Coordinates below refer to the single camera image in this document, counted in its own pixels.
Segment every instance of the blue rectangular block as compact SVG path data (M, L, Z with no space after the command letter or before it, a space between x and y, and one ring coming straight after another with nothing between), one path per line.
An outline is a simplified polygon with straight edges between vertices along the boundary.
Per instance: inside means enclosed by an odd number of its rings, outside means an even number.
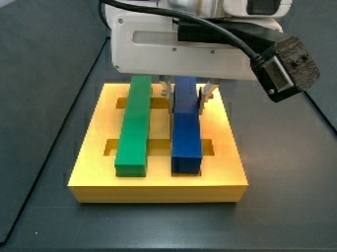
M204 147L201 136L197 79L177 77L173 123L171 171L201 172Z

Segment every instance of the yellow base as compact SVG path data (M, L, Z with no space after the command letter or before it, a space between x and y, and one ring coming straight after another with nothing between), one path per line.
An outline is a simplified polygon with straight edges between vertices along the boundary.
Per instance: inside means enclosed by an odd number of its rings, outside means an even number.
M201 175L171 174L170 115L151 109L147 175L117 177L114 167L129 85L105 84L69 188L82 203L238 202L248 180L218 91L201 116L208 155ZM161 85L153 96L161 97Z

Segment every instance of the dark floor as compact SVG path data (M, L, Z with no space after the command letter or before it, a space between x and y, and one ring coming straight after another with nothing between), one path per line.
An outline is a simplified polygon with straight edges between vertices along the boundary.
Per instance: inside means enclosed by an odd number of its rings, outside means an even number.
M238 204L78 204L66 184L106 80L129 81L109 46L0 250L337 251L336 134L304 94L274 104L257 82L221 85L250 182Z

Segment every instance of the green rectangular block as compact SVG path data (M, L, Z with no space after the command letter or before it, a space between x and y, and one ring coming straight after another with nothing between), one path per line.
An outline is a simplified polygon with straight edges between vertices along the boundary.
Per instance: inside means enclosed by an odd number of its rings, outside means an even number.
M146 176L150 100L151 77L133 77L115 159L119 177Z

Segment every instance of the black cable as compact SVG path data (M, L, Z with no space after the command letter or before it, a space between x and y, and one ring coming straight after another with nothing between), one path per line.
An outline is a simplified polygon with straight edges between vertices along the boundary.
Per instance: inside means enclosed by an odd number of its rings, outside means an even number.
M214 30L216 32L221 33L226 38L229 38L233 41L233 44L236 45L237 48L240 48L244 53L248 55L250 60L254 61L261 61L261 56L258 53L253 51L253 49L248 46L248 44L225 28L220 27L210 21L189 14L184 13L180 11L174 10L167 10L162 8L155 8L155 7L145 7L145 6L137 6L137 5L130 5L125 4L117 0L99 0L102 3L106 3L117 8L121 8L123 10L131 11L131 12L138 12L138 13L147 13L147 14L154 14L154 15L161 15L165 17L171 17L171 18L178 18L184 19L188 21L192 21L209 29Z
M110 25L107 23L107 19L106 19L105 15L103 15L102 7L103 7L103 3L99 2L98 10L99 10L99 15L101 15L101 20L102 20L102 23L105 24L105 26L107 27L107 29L110 30L111 28L110 28Z

